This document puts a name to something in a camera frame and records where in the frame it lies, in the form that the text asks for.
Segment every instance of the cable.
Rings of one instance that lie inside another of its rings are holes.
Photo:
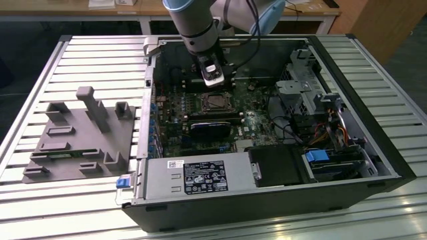
[[[247,3],[247,6],[248,6],[248,8],[251,10],[251,13],[252,13],[252,16],[254,16],[254,20],[255,20],[255,33],[258,33],[258,41],[256,41],[256,49],[255,49],[254,53],[251,54],[251,56],[240,64],[238,64],[234,67],[235,70],[238,70],[244,64],[247,64],[251,61],[251,59],[259,53],[260,46],[262,46],[262,30],[260,30],[259,9],[256,8],[254,0],[246,0],[246,3]]]
[[[294,10],[295,13],[296,13],[296,21],[295,21],[295,24],[294,24],[294,33],[295,33],[295,32],[296,32],[296,24],[298,24],[299,18],[300,18],[299,12],[302,13],[303,11],[299,11],[299,10],[296,9],[296,5],[295,5],[292,2],[290,2],[288,0],[284,0],[284,1],[286,1],[287,3],[290,3],[290,4],[292,4],[292,5],[294,5],[294,8],[295,8],[295,9],[292,9],[292,8],[290,8],[290,7],[286,7],[287,9]]]
[[[20,95],[28,95],[28,93],[8,93],[8,94],[1,94],[0,97],[7,97],[7,96],[20,96]]]

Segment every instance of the warning label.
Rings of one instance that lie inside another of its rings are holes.
[[[222,191],[228,191],[224,161],[186,163],[186,194],[206,194]]]

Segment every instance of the aluminum extrusion table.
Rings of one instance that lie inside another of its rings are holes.
[[[348,209],[146,233],[116,205],[118,177],[23,184],[23,170],[48,117],[48,102],[83,108],[75,90],[96,89],[106,107],[140,107],[147,63],[144,36],[74,36],[56,45],[0,146],[0,239],[416,239],[427,232],[427,116],[356,39],[319,36],[418,179]],[[139,116],[130,170],[136,167]]]

